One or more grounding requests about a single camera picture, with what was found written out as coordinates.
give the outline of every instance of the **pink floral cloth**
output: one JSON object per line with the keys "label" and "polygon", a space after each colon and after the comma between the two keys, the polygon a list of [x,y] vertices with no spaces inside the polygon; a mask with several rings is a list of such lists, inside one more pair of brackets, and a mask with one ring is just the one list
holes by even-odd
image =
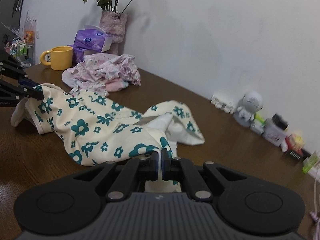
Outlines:
{"label": "pink floral cloth", "polygon": [[71,93],[80,89],[87,89],[109,95],[108,92],[119,91],[126,88],[130,81],[140,86],[140,73],[134,63],[134,56],[123,54],[121,56],[97,53],[84,56],[73,68],[62,73],[62,81],[72,87]]}

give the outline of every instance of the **cream garment with green flowers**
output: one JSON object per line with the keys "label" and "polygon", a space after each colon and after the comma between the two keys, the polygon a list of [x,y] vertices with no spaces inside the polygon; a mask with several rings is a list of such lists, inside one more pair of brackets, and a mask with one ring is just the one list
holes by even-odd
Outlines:
{"label": "cream garment with green flowers", "polygon": [[119,162],[152,150],[160,152],[162,147],[168,149],[171,157],[176,156],[163,131],[135,125],[144,116],[172,114],[169,127],[173,130],[183,127],[182,133],[181,129],[176,132],[175,141],[191,145],[204,143],[189,108],[176,101],[151,106],[143,115],[87,90],[73,97],[53,84],[42,84],[36,89],[43,91],[44,100],[24,98],[12,115],[12,125],[17,126],[27,118],[39,134],[54,131],[69,156],[81,165]]}

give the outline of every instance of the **pink vase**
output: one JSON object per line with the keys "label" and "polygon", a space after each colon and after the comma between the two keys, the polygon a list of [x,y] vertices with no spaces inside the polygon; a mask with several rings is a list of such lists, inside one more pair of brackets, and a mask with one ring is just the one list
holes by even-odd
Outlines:
{"label": "pink vase", "polygon": [[126,13],[103,11],[99,27],[107,34],[112,35],[112,44],[108,51],[109,54],[118,54],[119,43],[123,41],[125,34],[125,24],[128,15]]}

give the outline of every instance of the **white wall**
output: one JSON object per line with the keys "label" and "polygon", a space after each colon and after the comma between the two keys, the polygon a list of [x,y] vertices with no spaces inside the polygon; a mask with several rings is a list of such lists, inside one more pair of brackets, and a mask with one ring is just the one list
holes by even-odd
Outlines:
{"label": "white wall", "polygon": [[[101,14],[92,0],[25,0],[21,19],[27,10],[37,56]],[[127,12],[124,52],[140,68],[206,98],[257,90],[266,116],[282,114],[320,150],[320,0],[135,0]]]}

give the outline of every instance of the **wooden table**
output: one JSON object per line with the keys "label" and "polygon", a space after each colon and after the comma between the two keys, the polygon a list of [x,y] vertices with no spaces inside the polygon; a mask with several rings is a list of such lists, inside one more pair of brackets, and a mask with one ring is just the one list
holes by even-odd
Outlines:
{"label": "wooden table", "polygon": [[[38,83],[53,83],[65,91],[61,71],[43,65],[26,70]],[[306,214],[298,233],[312,238],[314,180],[301,171],[302,164],[282,154],[264,138],[241,127],[230,114],[216,109],[209,100],[158,76],[140,70],[141,87],[130,85],[109,98],[144,113],[150,106],[166,101],[184,102],[200,127],[206,142],[200,146],[178,145],[178,155],[202,165],[212,160],[246,174],[295,190],[306,205]],[[0,108],[0,239],[11,240],[20,228],[13,215],[13,203],[28,188],[85,169],[65,152],[55,133],[39,135],[36,128],[23,120],[16,128],[10,125],[13,108]]]}

